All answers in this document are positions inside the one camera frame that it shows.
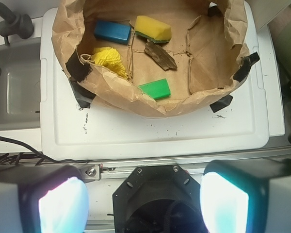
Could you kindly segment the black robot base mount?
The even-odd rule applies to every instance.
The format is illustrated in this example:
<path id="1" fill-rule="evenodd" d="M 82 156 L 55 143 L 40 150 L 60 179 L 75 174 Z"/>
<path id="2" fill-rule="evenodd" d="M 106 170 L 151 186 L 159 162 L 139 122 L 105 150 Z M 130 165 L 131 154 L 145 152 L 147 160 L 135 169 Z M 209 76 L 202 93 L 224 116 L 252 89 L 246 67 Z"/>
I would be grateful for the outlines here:
<path id="1" fill-rule="evenodd" d="M 179 165 L 141 166 L 113 193 L 117 233 L 206 233 L 200 184 Z"/>

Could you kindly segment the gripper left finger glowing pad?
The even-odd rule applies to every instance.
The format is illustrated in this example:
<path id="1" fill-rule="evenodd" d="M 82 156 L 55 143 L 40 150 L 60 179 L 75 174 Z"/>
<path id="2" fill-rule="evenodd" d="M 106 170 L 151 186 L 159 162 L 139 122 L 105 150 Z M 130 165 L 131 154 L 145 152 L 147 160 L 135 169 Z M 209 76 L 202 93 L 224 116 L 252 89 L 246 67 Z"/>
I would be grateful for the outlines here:
<path id="1" fill-rule="evenodd" d="M 82 233 L 88 214 L 76 167 L 0 166 L 0 233 Z"/>

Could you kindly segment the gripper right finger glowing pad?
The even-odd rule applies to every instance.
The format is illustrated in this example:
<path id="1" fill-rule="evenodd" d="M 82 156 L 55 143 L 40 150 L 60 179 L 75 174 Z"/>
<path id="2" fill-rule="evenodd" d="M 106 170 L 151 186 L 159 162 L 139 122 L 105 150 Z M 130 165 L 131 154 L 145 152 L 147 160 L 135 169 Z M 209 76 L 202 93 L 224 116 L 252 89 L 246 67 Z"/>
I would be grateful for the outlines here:
<path id="1" fill-rule="evenodd" d="M 200 206 L 210 233 L 291 233 L 291 159 L 211 161 Z"/>

